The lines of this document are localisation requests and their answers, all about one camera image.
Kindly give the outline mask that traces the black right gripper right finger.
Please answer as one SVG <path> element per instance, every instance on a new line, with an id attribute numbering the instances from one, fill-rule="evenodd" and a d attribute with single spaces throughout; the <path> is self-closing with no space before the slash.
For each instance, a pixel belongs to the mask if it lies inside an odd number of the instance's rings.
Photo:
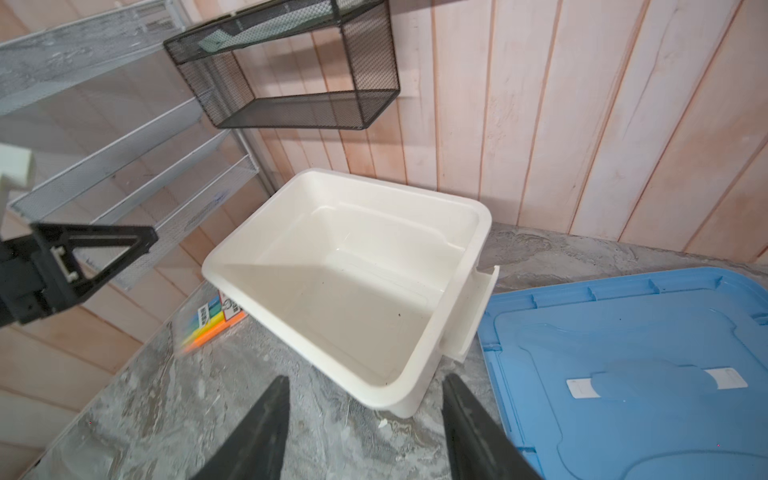
<path id="1" fill-rule="evenodd" d="M 452 479 L 541 479 L 458 375 L 442 391 Z"/>

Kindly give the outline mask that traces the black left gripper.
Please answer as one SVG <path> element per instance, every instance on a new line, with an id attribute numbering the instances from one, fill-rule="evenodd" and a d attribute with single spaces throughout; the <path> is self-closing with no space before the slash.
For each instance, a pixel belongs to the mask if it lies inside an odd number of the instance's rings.
<path id="1" fill-rule="evenodd" d="M 1 144 L 1 216 L 12 191 L 34 185 L 31 150 Z M 1 326 L 83 303 L 158 241 L 151 226 L 33 223 L 32 234 L 1 240 Z"/>

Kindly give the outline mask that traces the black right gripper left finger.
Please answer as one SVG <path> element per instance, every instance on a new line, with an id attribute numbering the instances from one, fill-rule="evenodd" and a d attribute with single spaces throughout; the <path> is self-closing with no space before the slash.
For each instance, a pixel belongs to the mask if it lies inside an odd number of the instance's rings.
<path id="1" fill-rule="evenodd" d="M 279 479 L 289 421 L 290 381 L 279 375 L 192 479 Z"/>

